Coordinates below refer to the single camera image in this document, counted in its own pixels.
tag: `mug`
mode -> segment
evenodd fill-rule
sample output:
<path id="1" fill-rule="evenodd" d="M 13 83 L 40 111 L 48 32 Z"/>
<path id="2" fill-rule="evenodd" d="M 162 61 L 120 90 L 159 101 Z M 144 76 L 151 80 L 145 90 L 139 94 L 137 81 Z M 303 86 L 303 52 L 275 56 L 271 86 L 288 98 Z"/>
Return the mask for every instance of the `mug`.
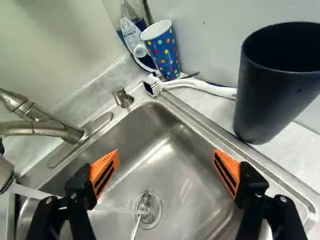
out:
<path id="1" fill-rule="evenodd" d="M 147 27 L 141 33 L 140 39 L 143 43 L 134 48 L 134 60 L 145 70 L 161 74 L 168 81 L 178 78 L 180 67 L 175 29 L 171 20 L 162 20 Z M 148 51 L 158 70 L 146 66 L 138 59 L 137 52 L 141 49 Z"/>

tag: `mug handle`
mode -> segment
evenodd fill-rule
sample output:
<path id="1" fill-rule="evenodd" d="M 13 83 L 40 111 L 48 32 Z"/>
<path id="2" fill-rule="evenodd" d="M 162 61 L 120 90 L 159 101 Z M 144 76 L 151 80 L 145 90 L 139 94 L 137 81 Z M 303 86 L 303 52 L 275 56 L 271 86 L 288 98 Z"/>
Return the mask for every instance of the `mug handle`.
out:
<path id="1" fill-rule="evenodd" d="M 147 70 L 148 72 L 151 72 L 151 73 L 155 72 L 156 74 L 161 75 L 161 73 L 160 73 L 159 70 L 153 69 L 153 68 L 151 68 L 151 67 L 148 67 L 147 65 L 143 64 L 143 63 L 139 60 L 139 58 L 137 57 L 137 51 L 138 51 L 139 49 L 145 49 L 146 51 L 148 51 L 147 48 L 146 48 L 146 46 L 145 46 L 143 43 L 139 43 L 137 46 L 135 46 L 135 48 L 134 48 L 134 50 L 133 50 L 133 58 L 134 58 L 134 60 L 136 61 L 136 63 L 139 64 L 140 67 L 142 67 L 143 69 Z"/>

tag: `sink rim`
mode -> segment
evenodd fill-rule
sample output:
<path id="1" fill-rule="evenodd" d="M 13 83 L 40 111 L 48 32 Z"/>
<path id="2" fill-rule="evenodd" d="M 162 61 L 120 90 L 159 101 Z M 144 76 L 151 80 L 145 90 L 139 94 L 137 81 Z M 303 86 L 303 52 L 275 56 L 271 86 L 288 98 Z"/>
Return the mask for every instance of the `sink rim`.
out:
<path id="1" fill-rule="evenodd" d="M 268 176 L 273 176 L 272 179 L 274 181 L 281 183 L 280 185 L 282 186 L 285 186 L 285 189 L 290 190 L 290 194 L 292 194 L 295 198 L 302 202 L 304 206 L 306 206 L 309 211 L 308 218 L 304 223 L 304 227 L 307 232 L 309 232 L 310 229 L 316 229 L 319 226 L 319 222 L 316 221 L 316 219 L 318 218 L 317 213 L 320 210 L 320 206 L 317 204 L 320 203 L 320 195 L 318 195 L 313 189 L 293 176 L 291 173 L 277 165 L 271 159 L 267 158 L 248 144 L 241 142 L 234 135 L 217 125 L 215 122 L 209 120 L 204 115 L 197 112 L 195 109 L 188 106 L 186 103 L 167 91 L 163 91 L 159 98 L 154 99 L 145 94 L 143 86 L 142 84 L 140 84 L 136 89 L 130 92 L 130 94 L 135 98 L 135 102 L 131 106 L 130 112 L 135 111 L 143 105 L 161 105 L 179 119 L 181 119 L 181 116 L 185 116 L 186 118 L 188 118 L 188 121 L 184 121 L 184 123 L 187 122 L 186 125 L 188 127 L 192 129 L 201 128 L 205 132 L 208 132 L 208 135 L 217 138 L 217 140 L 219 140 L 225 147 L 223 148 L 223 150 L 226 153 L 228 153 L 229 150 L 239 155 L 245 155 L 245 159 L 248 160 L 248 162 L 250 162 L 255 168 L 260 171 L 263 170 L 264 173 L 268 173 Z M 113 112 L 114 114 L 113 120 L 106 126 L 102 127 L 102 129 L 100 129 L 97 133 L 95 133 L 96 135 L 93 136 L 89 141 L 85 142 L 79 150 L 67 157 L 67 159 L 59 164 L 56 168 L 52 169 L 51 175 L 49 177 L 48 175 L 46 175 L 47 181 L 40 181 L 41 183 L 37 181 L 37 184 L 28 180 L 28 174 L 30 174 L 30 171 L 32 172 L 32 170 L 34 170 L 37 166 L 43 167 L 44 164 L 46 164 L 50 160 L 48 156 L 44 157 L 42 161 L 40 161 L 35 167 L 27 172 L 21 178 L 21 183 L 29 187 L 37 189 L 41 188 L 48 182 L 49 179 L 58 174 L 67 164 L 71 163 L 72 160 L 80 155 L 86 148 L 90 147 L 100 136 L 107 133 L 108 130 L 110 130 L 114 125 L 124 119 L 127 114 L 129 114 L 126 110 L 120 109 L 115 105 L 111 109 L 109 109 L 108 112 L 109 111 Z"/>

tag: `water stream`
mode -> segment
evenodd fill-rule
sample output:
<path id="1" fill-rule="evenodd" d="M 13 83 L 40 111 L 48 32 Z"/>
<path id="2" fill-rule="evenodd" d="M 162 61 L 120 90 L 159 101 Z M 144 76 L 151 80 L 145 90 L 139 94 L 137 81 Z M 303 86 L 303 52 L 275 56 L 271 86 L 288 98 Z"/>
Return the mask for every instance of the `water stream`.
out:
<path id="1" fill-rule="evenodd" d="M 38 199 L 42 200 L 45 198 L 48 198 L 52 196 L 52 194 L 32 189 L 23 185 L 20 185 L 18 183 L 13 182 L 11 186 L 7 189 L 8 192 L 12 194 L 18 194 L 21 196 L 25 196 L 27 198 L 33 198 L 33 199 Z M 95 211 L 101 211 L 101 212 L 117 212 L 120 214 L 137 214 L 137 215 L 143 215 L 143 214 L 148 214 L 148 211 L 143 211 L 143 210 L 134 210 L 134 209 L 128 209 L 126 207 L 114 207 L 114 206 L 105 206 L 103 204 L 97 204 L 95 205 L 94 209 Z"/>

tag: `sink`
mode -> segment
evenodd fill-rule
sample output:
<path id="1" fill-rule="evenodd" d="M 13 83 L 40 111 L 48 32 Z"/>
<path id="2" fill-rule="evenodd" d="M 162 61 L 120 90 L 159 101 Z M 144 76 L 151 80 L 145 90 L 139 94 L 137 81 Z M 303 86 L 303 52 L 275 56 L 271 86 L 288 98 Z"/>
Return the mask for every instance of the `sink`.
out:
<path id="1" fill-rule="evenodd" d="M 272 160 L 168 92 L 153 99 L 140 85 L 130 94 L 135 102 L 129 111 L 112 107 L 108 124 L 69 150 L 63 161 L 59 149 L 45 157 L 20 183 L 63 196 L 65 182 L 83 164 L 118 149 L 120 166 L 98 201 L 108 210 L 89 211 L 98 240 L 130 239 L 137 217 L 116 210 L 136 209 L 145 191 L 158 197 L 162 215 L 150 229 L 138 228 L 137 240 L 230 240 L 243 213 L 213 168 L 213 151 L 221 149 L 239 162 L 250 162 L 269 181 L 267 195 L 290 197 L 307 232 L 319 224 L 319 195 Z M 19 199 L 17 240 L 25 239 L 37 203 Z M 67 222 L 61 239 L 72 239 Z"/>

